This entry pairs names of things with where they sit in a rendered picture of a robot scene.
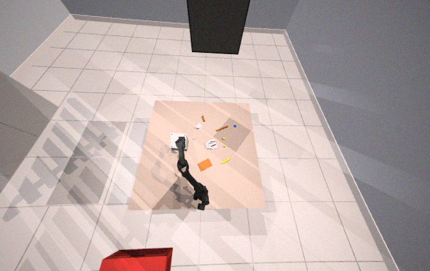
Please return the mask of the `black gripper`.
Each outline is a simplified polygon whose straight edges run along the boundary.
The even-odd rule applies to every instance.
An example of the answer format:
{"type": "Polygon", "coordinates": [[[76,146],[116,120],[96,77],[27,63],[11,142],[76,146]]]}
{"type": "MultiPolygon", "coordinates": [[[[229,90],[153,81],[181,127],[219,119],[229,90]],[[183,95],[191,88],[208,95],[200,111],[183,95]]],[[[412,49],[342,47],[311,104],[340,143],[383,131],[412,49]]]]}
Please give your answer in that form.
{"type": "Polygon", "coordinates": [[[202,210],[204,211],[205,206],[203,206],[203,202],[202,203],[198,203],[198,210],[202,210]]]}

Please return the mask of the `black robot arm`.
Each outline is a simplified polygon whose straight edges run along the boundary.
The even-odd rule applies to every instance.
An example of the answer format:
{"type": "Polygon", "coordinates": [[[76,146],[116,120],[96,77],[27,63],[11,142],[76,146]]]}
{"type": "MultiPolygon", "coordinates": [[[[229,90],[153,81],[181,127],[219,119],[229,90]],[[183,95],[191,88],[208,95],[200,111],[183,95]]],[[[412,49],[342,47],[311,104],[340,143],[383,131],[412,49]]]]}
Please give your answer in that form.
{"type": "Polygon", "coordinates": [[[197,182],[194,177],[190,174],[189,172],[189,165],[187,160],[185,159],[185,153],[184,153],[184,148],[186,147],[185,144],[185,138],[184,137],[178,137],[179,139],[177,141],[175,141],[176,147],[178,148],[178,153],[179,153],[179,160],[177,162],[177,167],[178,167],[178,171],[181,172],[181,174],[183,175],[183,177],[185,177],[194,187],[194,200],[197,199],[201,199],[202,197],[202,202],[203,202],[203,206],[207,206],[209,204],[209,196],[208,194],[208,189],[206,188],[206,186],[202,185],[200,182],[197,182]],[[186,171],[182,172],[181,169],[186,167],[186,171]]]}

